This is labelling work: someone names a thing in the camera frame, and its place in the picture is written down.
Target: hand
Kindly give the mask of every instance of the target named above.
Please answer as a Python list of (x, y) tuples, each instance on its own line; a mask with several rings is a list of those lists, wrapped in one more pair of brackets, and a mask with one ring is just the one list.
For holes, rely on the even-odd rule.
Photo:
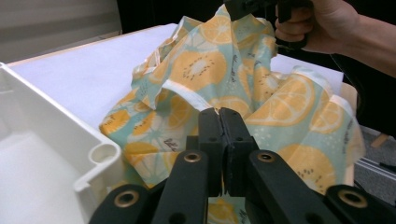
[(352, 41), (359, 14), (343, 0), (312, 0), (313, 8), (299, 7), (291, 12), (289, 21), (276, 20), (276, 37), (288, 42), (304, 39), (307, 51), (337, 53)]

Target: crumpled cloth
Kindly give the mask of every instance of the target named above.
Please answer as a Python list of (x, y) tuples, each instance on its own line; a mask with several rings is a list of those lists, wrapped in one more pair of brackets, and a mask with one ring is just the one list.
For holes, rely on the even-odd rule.
[[(276, 40), (270, 22), (231, 21), (225, 6), (207, 22), (182, 18), (133, 71), (132, 90), (100, 125), (123, 149), (129, 182), (151, 188), (169, 176), (186, 136), (198, 134), (199, 111), (239, 112), (261, 149), (277, 152), (311, 189), (344, 181), (364, 154), (348, 102), (319, 73), (270, 68)], [(244, 199), (210, 198), (208, 223), (248, 223)]]

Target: citrus print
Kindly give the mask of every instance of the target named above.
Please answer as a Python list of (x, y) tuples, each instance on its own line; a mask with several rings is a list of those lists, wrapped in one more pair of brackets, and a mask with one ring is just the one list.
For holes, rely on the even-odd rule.
[(231, 43), (231, 20), (226, 16), (216, 16), (201, 25), (200, 32), (209, 42), (214, 44)]
[(232, 109), (238, 112), (242, 118), (246, 118), (251, 114), (250, 108), (246, 101), (236, 96), (213, 98), (209, 101), (209, 104), (216, 109), (220, 109), (222, 107)]
[(175, 95), (171, 99), (171, 114), (169, 116), (169, 129), (178, 128), (190, 119), (192, 107), (181, 96)]
[(179, 152), (163, 152), (163, 163), (165, 165), (166, 170), (171, 173), (173, 165), (175, 164), (175, 160), (178, 156)]
[(154, 84), (160, 84), (163, 82), (163, 78), (166, 75), (166, 69), (168, 68), (169, 57), (165, 58), (151, 74), (148, 75), (148, 79), (150, 82)]
[(184, 51), (175, 59), (169, 79), (198, 91), (209, 84), (221, 82), (226, 71), (227, 62), (218, 51)]
[(257, 102), (267, 101), (283, 82), (280, 73), (268, 71), (264, 67), (258, 69), (254, 77), (253, 99)]
[[(198, 135), (199, 111), (226, 107), (241, 115), (259, 148), (279, 153), (311, 189), (341, 184), (344, 167), (364, 154), (359, 123), (325, 77), (302, 66), (277, 73), (275, 55), (265, 19), (231, 21), (224, 5), (207, 22), (183, 17), (134, 68), (132, 90), (100, 124), (131, 164), (125, 175), (149, 188), (163, 181), (188, 136)], [(244, 202), (209, 199), (207, 223), (248, 223)]]
[(253, 67), (254, 67), (254, 58), (247, 58), (243, 59), (242, 63), (238, 67), (238, 77), (239, 77), (239, 82), (241, 83), (242, 87), (244, 88), (245, 93), (247, 94), (247, 97), (250, 98), (250, 86), (251, 86), (251, 81), (250, 79), (253, 79)]
[(136, 112), (147, 112), (147, 111), (149, 111), (151, 108), (148, 106), (148, 105), (146, 105), (145, 103), (143, 103), (143, 102), (141, 102), (141, 101), (139, 101), (139, 102), (136, 102), (135, 104), (134, 104), (134, 111), (136, 111)]
[(312, 80), (291, 75), (287, 81), (248, 119), (247, 124), (288, 126), (306, 117), (314, 103)]
[(149, 188), (154, 187), (170, 174), (167, 169), (164, 169), (163, 154), (161, 152), (133, 155), (129, 162)]
[(319, 109), (315, 112), (309, 129), (316, 133), (333, 133), (340, 128), (343, 120), (343, 108), (334, 102), (329, 102), (329, 96), (323, 92)]
[(324, 194), (328, 187), (335, 184), (332, 163), (319, 149), (293, 144), (280, 149), (277, 153), (305, 184), (316, 192)]
[(126, 94), (122, 99), (119, 100), (117, 103), (118, 105), (122, 105), (124, 103), (130, 102), (134, 99), (136, 94), (136, 90), (130, 91), (128, 94)]
[(133, 135), (139, 135), (142, 133), (146, 133), (150, 129), (150, 127), (152, 125), (152, 121), (155, 118), (155, 115), (156, 115), (156, 112), (151, 111), (145, 118), (143, 118), (142, 120), (137, 122), (136, 125), (134, 126)]
[(128, 122), (129, 118), (128, 111), (116, 111), (105, 118), (99, 129), (102, 133), (109, 135), (122, 128)]
[(124, 147), (124, 156), (129, 161), (133, 155), (158, 152), (158, 148), (146, 142), (132, 142)]
[(237, 224), (238, 217), (233, 211), (233, 205), (218, 199), (216, 203), (210, 203), (207, 212), (207, 222), (217, 224)]

